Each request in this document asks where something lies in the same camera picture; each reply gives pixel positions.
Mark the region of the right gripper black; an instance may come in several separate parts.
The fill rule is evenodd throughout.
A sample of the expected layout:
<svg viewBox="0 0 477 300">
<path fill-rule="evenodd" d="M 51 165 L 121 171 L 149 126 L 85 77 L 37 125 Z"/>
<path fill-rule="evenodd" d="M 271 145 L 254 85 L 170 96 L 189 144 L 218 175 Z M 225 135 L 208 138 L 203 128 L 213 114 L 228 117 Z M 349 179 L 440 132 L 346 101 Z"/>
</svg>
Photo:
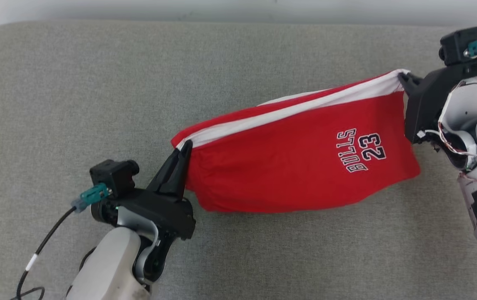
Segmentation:
<svg viewBox="0 0 477 300">
<path fill-rule="evenodd" d="M 407 73 L 398 77 L 408 95 L 405 113 L 405 137 L 419 144 L 417 133 L 436 125 L 449 93 L 462 80 L 477 77 L 477 62 L 460 63 L 434 70 L 424 78 Z"/>
</svg>

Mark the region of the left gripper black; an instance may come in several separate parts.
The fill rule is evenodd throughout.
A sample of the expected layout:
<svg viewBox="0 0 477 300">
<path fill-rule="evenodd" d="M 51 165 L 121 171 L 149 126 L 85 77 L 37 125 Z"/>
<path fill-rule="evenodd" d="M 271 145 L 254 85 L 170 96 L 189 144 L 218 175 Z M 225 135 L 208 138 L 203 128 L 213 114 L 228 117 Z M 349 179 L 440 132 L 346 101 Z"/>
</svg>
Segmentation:
<svg viewBox="0 0 477 300">
<path fill-rule="evenodd" d="M 193 213 L 186 210 L 188 206 L 154 194 L 184 195 L 192 149 L 192 140 L 187 140 L 181 150 L 173 150 L 150 182 L 148 190 L 151 192 L 135 189 L 118 199 L 118 226 L 145 233 L 158 228 L 183 240 L 192 238 L 196 221 Z"/>
</svg>

